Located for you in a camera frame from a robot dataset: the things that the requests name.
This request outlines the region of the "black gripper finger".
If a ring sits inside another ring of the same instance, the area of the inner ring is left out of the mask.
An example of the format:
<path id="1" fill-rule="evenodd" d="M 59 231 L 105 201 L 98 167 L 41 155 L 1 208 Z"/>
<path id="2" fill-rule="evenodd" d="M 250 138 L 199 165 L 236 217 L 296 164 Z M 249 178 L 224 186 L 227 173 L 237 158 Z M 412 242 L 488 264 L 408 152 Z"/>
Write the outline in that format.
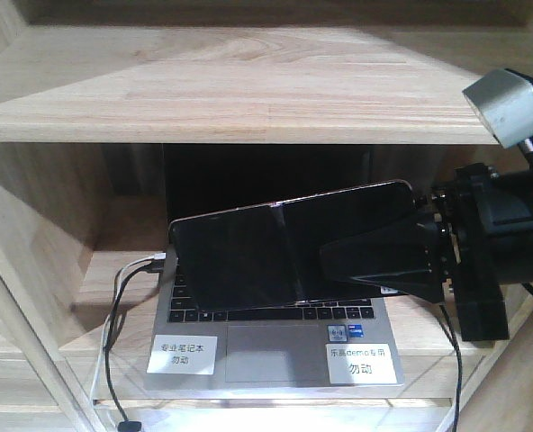
<path id="1" fill-rule="evenodd" d="M 325 277 L 334 282 L 384 287 L 431 303 L 444 300 L 441 226 L 415 212 L 395 223 L 320 248 Z"/>
<path id="2" fill-rule="evenodd" d="M 425 213 L 429 211 L 429 194 L 418 191 L 414 193 L 414 209 L 416 212 Z"/>

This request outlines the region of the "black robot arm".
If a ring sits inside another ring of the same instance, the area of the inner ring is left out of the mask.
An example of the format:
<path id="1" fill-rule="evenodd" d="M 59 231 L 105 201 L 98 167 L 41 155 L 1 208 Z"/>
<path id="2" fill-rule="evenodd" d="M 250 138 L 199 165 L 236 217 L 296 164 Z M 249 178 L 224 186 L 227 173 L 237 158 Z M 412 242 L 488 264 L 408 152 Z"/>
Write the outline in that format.
<path id="1" fill-rule="evenodd" d="M 492 175 L 487 165 L 458 168 L 431 203 L 380 229 L 321 248 L 325 276 L 391 288 L 432 303 L 454 291 L 465 341 L 509 338 L 501 287 L 533 283 L 533 79 L 503 72 L 464 91 L 479 119 L 506 147 L 517 146 L 526 171 Z"/>

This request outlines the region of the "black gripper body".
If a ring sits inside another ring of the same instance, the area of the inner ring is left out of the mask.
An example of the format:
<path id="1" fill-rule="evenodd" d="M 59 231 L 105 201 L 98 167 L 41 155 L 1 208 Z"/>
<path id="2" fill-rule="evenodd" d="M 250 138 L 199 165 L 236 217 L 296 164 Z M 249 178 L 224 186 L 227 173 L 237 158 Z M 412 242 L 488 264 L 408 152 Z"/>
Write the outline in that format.
<path id="1" fill-rule="evenodd" d="M 476 163 L 458 168 L 453 180 L 433 188 L 435 208 L 455 236 L 449 272 L 464 341 L 510 338 L 505 300 L 477 205 L 490 180 L 488 167 Z"/>

